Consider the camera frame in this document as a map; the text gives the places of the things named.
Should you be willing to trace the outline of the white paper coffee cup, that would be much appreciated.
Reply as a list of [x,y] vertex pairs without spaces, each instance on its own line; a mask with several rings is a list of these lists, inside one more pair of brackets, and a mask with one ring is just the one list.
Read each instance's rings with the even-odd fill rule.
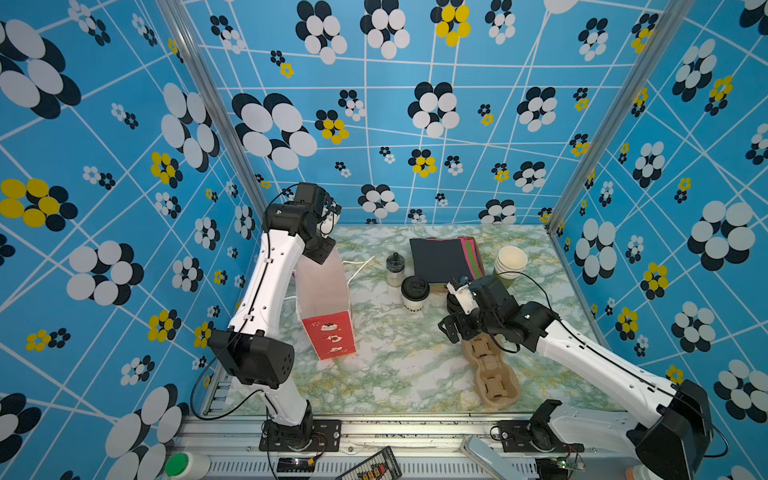
[[402,297],[403,306],[411,312],[421,311],[427,303],[427,297],[422,299],[412,299],[407,296]]

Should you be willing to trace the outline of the black plastic cup lid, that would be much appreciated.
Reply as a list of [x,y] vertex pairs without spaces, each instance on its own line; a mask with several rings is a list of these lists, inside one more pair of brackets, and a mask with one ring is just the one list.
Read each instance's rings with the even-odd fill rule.
[[430,285],[423,278],[411,275],[401,283],[401,295],[412,302],[424,301],[430,295]]

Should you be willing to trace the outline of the red white paper gift bag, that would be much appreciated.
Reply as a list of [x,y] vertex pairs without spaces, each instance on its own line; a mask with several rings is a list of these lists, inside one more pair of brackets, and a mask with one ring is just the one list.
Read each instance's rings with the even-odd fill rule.
[[301,256],[294,277],[297,315],[318,358],[355,354],[350,291],[338,249],[323,264]]

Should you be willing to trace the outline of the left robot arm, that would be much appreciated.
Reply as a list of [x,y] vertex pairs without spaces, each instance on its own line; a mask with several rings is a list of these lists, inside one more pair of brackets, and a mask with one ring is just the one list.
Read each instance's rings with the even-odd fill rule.
[[294,282],[299,311],[325,315],[336,296],[346,296],[343,266],[330,235],[337,216],[331,196],[313,183],[297,184],[290,201],[270,203],[244,297],[228,327],[213,330],[208,340],[226,373],[262,399],[266,432],[289,449],[311,443],[313,412],[292,377],[295,349],[279,338],[284,299]]

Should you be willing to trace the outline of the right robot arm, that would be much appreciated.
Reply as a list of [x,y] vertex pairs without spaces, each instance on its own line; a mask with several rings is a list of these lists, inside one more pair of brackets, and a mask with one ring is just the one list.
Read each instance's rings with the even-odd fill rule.
[[549,304],[518,303],[495,276],[447,285],[457,307],[439,323],[453,343],[480,334],[555,361],[623,407],[621,413],[543,402],[530,419],[539,451],[586,445],[639,460],[659,479],[692,479],[715,435],[707,392],[675,384],[628,362],[576,330]]

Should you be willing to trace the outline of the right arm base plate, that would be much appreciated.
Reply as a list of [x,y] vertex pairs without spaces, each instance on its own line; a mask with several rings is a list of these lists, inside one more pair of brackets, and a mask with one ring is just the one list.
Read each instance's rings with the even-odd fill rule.
[[585,450],[582,444],[562,442],[548,426],[530,420],[500,421],[490,429],[490,436],[506,453],[575,454]]

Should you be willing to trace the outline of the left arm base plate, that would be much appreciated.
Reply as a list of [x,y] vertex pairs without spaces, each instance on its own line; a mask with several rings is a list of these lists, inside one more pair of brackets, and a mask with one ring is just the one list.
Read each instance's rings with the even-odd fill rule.
[[311,424],[283,426],[272,420],[263,424],[259,450],[262,452],[338,452],[342,422],[314,419]]

